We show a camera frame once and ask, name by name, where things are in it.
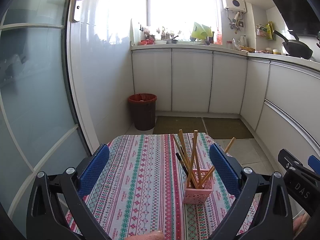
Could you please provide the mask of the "pink perforated utensil holder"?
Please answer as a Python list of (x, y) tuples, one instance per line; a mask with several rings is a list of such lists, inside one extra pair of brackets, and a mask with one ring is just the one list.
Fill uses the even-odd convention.
[(191, 182), (187, 185), (184, 184), (183, 203), (184, 204), (204, 204), (214, 189), (213, 174), (202, 184), (201, 189), (191, 187)]

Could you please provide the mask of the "wooden chopstick on table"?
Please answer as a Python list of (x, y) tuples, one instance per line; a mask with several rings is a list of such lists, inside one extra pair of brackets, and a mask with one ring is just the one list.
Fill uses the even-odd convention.
[(205, 173), (204, 177), (201, 178), (200, 185), (206, 183), (212, 173), (217, 171), (226, 188), (232, 186), (232, 183), (236, 181), (238, 177), (228, 162), (227, 155), (216, 142), (210, 146), (209, 157), (213, 166)]
[(182, 158), (182, 160), (184, 162), (184, 165), (186, 166), (187, 170), (189, 171), (187, 161), (184, 158), (183, 150), (182, 150), (180, 144), (178, 143), (178, 141), (177, 141), (177, 139), (176, 139), (176, 137), (174, 135), (173, 135), (173, 139), (174, 139), (174, 142), (175, 142), (175, 144), (176, 144), (176, 146), (178, 148), (178, 152), (179, 152), (179, 154), (180, 154), (180, 156), (181, 156), (181, 158)]
[[(191, 142), (190, 142), (190, 153), (187, 152), (187, 148), (185, 146), (184, 134), (183, 134), (183, 131), (181, 129), (178, 131), (178, 137), (179, 137), (179, 140), (180, 140), (181, 148), (183, 150), (184, 158), (187, 161), (188, 169), (189, 169), (189, 161), (191, 159), (191, 151), (192, 151), (192, 146), (193, 146), (193, 137), (191, 138)], [(197, 181), (197, 184), (198, 184), (198, 189), (201, 189), (202, 185), (200, 185), (200, 183), (201, 183), (201, 178), (202, 177), (201, 177), (201, 171), (200, 171), (200, 166), (199, 166), (199, 160), (198, 160), (198, 157), (197, 157), (197, 152), (196, 152), (195, 161), (194, 161), (194, 164), (193, 164), (193, 172), (195, 174), (195, 178), (196, 178), (196, 181)]]
[(198, 130), (195, 130), (193, 132), (193, 146), (192, 146), (192, 151), (191, 151), (191, 159), (189, 161), (189, 169), (188, 169), (188, 179), (187, 179), (187, 185), (192, 181), (193, 182), (193, 188), (197, 189), (198, 184), (195, 178), (195, 174), (193, 172), (193, 164), (195, 161), (195, 155), (196, 155), (196, 143), (197, 143), (197, 134)]

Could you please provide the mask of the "patterned red green tablecloth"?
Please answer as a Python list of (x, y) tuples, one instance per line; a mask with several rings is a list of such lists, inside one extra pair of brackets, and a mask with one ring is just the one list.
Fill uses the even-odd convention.
[(234, 202), (213, 173), (202, 205), (184, 204), (185, 173), (176, 157), (178, 136), (122, 135), (84, 202), (112, 239), (162, 231), (166, 239), (207, 239)]

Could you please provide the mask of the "black tipped chopstick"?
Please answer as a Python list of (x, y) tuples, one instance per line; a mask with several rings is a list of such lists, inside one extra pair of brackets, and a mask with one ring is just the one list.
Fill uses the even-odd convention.
[[(184, 171), (185, 175), (188, 177), (188, 175), (189, 175), (188, 170), (187, 170), (186, 166), (184, 165), (184, 162), (183, 162), (183, 160), (182, 160), (182, 158), (181, 158), (180, 154), (179, 154), (179, 153), (175, 153), (175, 155), (176, 155), (176, 157), (177, 157), (178, 161), (180, 162), (180, 165), (181, 165), (181, 167), (182, 167), (182, 169), (183, 169), (183, 171)], [(192, 180), (192, 179), (190, 179), (190, 184), (191, 184), (191, 187), (192, 187), (193, 189), (195, 189), (195, 188), (196, 188), (196, 185), (194, 184), (194, 182), (193, 182), (193, 180)]]

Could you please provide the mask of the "black frying pan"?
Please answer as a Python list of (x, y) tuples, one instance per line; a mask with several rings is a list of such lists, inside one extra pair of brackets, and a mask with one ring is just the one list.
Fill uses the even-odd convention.
[(300, 42), (300, 40), (288, 40), (283, 34), (276, 30), (273, 31), (273, 35), (277, 35), (284, 40), (283, 46), (290, 56), (306, 60), (312, 57), (313, 51), (307, 44)]

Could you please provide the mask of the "dark bin with red bag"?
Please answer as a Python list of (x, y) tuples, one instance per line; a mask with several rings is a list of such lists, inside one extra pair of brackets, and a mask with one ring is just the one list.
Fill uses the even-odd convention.
[(155, 126), (157, 96), (150, 93), (139, 93), (128, 98), (130, 113), (135, 128), (140, 131), (151, 130)]

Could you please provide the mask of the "green plastic bag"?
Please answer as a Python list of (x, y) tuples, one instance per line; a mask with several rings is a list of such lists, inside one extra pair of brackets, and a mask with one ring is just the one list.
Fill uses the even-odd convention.
[(213, 37), (213, 32), (210, 27), (195, 22), (191, 37), (198, 40), (206, 40)]

